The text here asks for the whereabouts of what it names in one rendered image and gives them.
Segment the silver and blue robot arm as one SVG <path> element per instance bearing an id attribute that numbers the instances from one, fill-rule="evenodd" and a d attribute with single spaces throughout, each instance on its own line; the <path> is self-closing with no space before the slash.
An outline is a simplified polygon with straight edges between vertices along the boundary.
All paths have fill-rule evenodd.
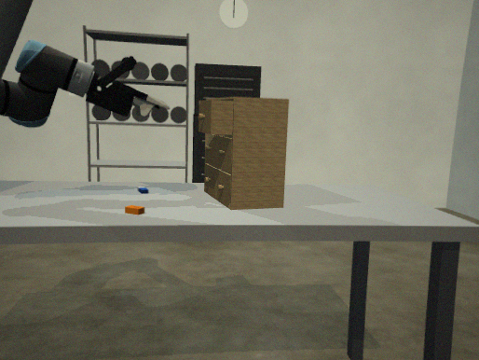
<path id="1" fill-rule="evenodd" d="M 0 115 L 18 125 L 36 128 L 46 123 L 58 88 L 84 97 L 95 72 L 87 62 L 29 40 L 15 66 L 21 73 L 18 83 L 1 79 L 32 2 L 0 0 Z M 136 63 L 132 56 L 125 57 L 98 81 L 106 87 Z"/>

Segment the light wooden chest of drawers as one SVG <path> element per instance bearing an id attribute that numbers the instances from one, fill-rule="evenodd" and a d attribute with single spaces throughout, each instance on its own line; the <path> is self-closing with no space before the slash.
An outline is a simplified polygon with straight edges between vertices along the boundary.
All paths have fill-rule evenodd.
<path id="1" fill-rule="evenodd" d="M 206 100 L 233 102 L 230 210 L 283 208 L 289 99 L 223 97 Z"/>

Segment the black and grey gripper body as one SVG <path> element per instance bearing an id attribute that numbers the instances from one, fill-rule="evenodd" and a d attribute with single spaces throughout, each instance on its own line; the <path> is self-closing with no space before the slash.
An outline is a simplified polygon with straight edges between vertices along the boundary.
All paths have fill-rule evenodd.
<path id="1" fill-rule="evenodd" d="M 116 81 L 106 88 L 100 81 L 98 81 L 99 74 L 100 72 L 95 71 L 89 86 L 86 101 L 109 111 L 112 109 L 112 112 L 127 117 L 132 108 L 134 98 L 133 95 L 126 93 L 122 88 L 123 85 L 129 88 L 131 87 Z M 97 90 L 97 87 L 101 87 L 102 90 Z"/>

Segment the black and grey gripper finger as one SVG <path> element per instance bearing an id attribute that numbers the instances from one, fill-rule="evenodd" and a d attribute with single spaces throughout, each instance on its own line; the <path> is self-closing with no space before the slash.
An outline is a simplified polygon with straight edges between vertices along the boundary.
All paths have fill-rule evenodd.
<path id="1" fill-rule="evenodd" d="M 140 107 L 135 105 L 133 102 L 132 102 L 132 105 L 134 105 L 136 107 L 136 115 L 140 116 L 141 115 Z M 159 109 L 160 107 L 158 105 L 156 105 L 155 108 Z"/>
<path id="2" fill-rule="evenodd" d="M 133 103 L 140 107 L 142 117 L 147 117 L 156 105 L 170 110 L 170 108 L 163 101 L 160 101 L 157 98 L 142 93 L 138 90 L 126 87 L 124 85 L 122 89 L 126 90 L 126 93 L 135 96 L 135 98 L 133 99 Z"/>

